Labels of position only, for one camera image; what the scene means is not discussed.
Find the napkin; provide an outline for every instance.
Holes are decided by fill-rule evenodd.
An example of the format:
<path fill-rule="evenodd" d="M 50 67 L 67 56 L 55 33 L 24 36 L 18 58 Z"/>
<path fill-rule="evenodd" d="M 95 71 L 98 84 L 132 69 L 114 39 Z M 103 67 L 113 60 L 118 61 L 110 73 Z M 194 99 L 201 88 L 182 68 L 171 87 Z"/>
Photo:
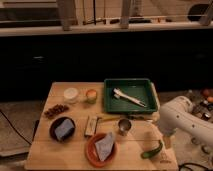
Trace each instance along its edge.
<path fill-rule="evenodd" d="M 103 139 L 95 143 L 100 161 L 104 161 L 112 152 L 112 147 L 115 142 L 115 137 L 112 132 L 108 133 Z"/>
<path fill-rule="evenodd" d="M 63 140 L 63 137 L 68 135 L 72 129 L 74 129 L 73 123 L 69 119 L 65 119 L 56 129 L 55 135 L 59 141 Z"/>

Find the nuts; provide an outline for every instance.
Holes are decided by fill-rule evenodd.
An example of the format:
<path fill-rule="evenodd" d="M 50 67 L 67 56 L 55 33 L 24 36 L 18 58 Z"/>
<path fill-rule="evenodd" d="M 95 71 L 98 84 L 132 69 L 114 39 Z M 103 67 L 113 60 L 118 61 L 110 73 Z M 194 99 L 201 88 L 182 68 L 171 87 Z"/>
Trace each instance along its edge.
<path fill-rule="evenodd" d="M 47 118 L 51 119 L 55 115 L 61 114 L 67 110 L 69 110 L 69 107 L 67 105 L 57 104 L 53 106 L 52 108 L 49 108 L 47 111 L 45 111 L 44 114 Z"/>

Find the food item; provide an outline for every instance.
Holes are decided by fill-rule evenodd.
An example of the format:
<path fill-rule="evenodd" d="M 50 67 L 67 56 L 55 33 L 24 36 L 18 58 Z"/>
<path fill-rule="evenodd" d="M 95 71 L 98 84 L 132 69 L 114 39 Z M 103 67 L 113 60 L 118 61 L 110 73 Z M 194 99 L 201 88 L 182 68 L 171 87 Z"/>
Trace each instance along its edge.
<path fill-rule="evenodd" d="M 78 90 L 76 88 L 68 88 L 64 91 L 64 100 L 66 103 L 72 104 L 76 103 L 78 98 Z"/>
<path fill-rule="evenodd" d="M 213 97 L 212 97 L 212 96 L 209 96 L 209 97 L 207 98 L 207 101 L 208 101 L 209 103 L 213 103 Z"/>
<path fill-rule="evenodd" d="M 161 142 L 161 140 L 159 140 L 158 142 L 159 142 L 159 146 L 156 149 L 143 152 L 141 154 L 141 157 L 143 159 L 148 159 L 148 158 L 152 158 L 156 154 L 158 154 L 162 150 L 162 148 L 163 148 L 163 143 Z"/>
<path fill-rule="evenodd" d="M 45 116 L 49 119 L 53 118 L 57 114 L 61 114 L 65 111 L 69 110 L 69 107 L 67 105 L 60 105 L 57 104 L 53 106 L 52 108 L 49 108 L 47 111 L 44 112 Z"/>
<path fill-rule="evenodd" d="M 96 102 L 98 93 L 96 90 L 94 89 L 90 89 L 86 92 L 86 97 L 87 97 L 87 102 L 94 104 Z"/>

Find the red bowl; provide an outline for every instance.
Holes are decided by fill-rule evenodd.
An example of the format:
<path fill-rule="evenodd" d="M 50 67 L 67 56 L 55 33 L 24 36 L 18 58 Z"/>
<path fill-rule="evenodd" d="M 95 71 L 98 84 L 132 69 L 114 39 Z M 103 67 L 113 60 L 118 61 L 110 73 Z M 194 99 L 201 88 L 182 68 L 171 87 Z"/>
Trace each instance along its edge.
<path fill-rule="evenodd" d="M 106 135 L 107 135 L 106 133 L 97 133 L 94 136 L 92 136 L 86 143 L 86 148 L 85 148 L 86 156 L 89 162 L 95 167 L 103 167 L 111 163 L 117 153 L 117 145 L 116 143 L 114 143 L 111 154 L 107 157 L 106 160 L 100 161 L 96 151 L 95 142 L 103 139 Z"/>

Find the metal cup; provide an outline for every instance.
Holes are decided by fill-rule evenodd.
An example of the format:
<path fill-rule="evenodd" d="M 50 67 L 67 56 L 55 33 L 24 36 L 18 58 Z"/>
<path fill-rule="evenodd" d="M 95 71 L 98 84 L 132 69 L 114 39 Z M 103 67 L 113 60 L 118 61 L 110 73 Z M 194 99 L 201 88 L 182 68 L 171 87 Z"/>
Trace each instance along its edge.
<path fill-rule="evenodd" d="M 118 133 L 122 136 L 126 136 L 128 131 L 131 129 L 132 124 L 128 119 L 121 119 L 118 122 Z"/>

